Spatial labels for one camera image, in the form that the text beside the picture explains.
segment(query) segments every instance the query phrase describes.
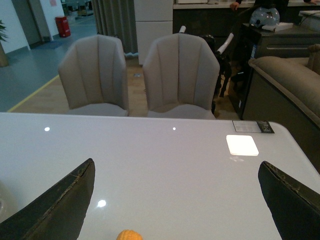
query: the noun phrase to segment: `stroller handle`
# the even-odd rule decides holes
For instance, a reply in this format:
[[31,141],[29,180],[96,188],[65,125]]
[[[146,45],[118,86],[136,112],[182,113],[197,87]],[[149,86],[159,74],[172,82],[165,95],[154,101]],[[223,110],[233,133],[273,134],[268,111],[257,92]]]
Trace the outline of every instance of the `stroller handle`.
[[186,26],[181,26],[179,33],[184,33],[186,31]]
[[228,36],[228,38],[225,40],[224,44],[222,44],[221,47],[219,47],[219,49],[217,50],[217,52],[219,54],[222,54],[226,48],[229,46],[230,42],[232,41],[232,39],[234,38],[234,34],[231,32]]

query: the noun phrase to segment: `blue floor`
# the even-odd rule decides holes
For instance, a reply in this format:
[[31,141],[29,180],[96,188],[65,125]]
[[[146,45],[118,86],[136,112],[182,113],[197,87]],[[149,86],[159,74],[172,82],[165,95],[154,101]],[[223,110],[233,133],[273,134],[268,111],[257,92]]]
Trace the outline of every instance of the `blue floor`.
[[71,36],[54,39],[56,46],[23,48],[7,54],[9,66],[0,67],[0,112],[6,112],[58,75],[58,64],[76,40],[97,34],[95,17],[69,24]]

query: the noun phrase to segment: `yellow object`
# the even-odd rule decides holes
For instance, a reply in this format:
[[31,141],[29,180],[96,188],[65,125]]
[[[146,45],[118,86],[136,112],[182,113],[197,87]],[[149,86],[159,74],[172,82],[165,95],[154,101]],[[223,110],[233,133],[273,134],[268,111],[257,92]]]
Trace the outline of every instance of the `yellow object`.
[[142,236],[133,230],[123,230],[116,240],[143,240]]

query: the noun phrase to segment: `yellow floor stripe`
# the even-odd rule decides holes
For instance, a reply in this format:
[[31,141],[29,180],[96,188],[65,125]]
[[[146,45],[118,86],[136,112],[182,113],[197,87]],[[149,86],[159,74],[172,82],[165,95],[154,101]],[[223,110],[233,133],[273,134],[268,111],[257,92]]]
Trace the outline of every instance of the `yellow floor stripe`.
[[23,99],[21,102],[19,102],[17,105],[13,106],[12,108],[10,108],[7,112],[11,113],[12,111],[14,111],[16,108],[18,108],[19,106],[21,106],[22,104],[24,104],[27,100],[29,100],[30,98],[32,98],[34,95],[36,95],[38,92],[40,92],[42,89],[44,89],[46,86],[48,86],[50,83],[52,83],[54,80],[56,80],[57,78],[59,78],[59,75],[55,76],[54,78],[52,78],[50,81],[48,81],[45,85],[43,85],[42,87],[40,87],[39,89],[37,89],[36,91],[34,91],[33,93],[31,93],[29,96],[27,96],[25,99]]

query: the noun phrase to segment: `upholstered dining chair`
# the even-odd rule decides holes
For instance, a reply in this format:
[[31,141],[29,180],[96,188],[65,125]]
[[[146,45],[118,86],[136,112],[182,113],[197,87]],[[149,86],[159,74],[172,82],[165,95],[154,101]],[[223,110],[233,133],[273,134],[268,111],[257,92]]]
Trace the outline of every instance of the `upholstered dining chair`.
[[220,65],[203,38],[184,33],[158,38],[142,68],[147,117],[215,119],[211,109]]
[[95,35],[74,42],[58,66],[70,115],[129,115],[122,42]]

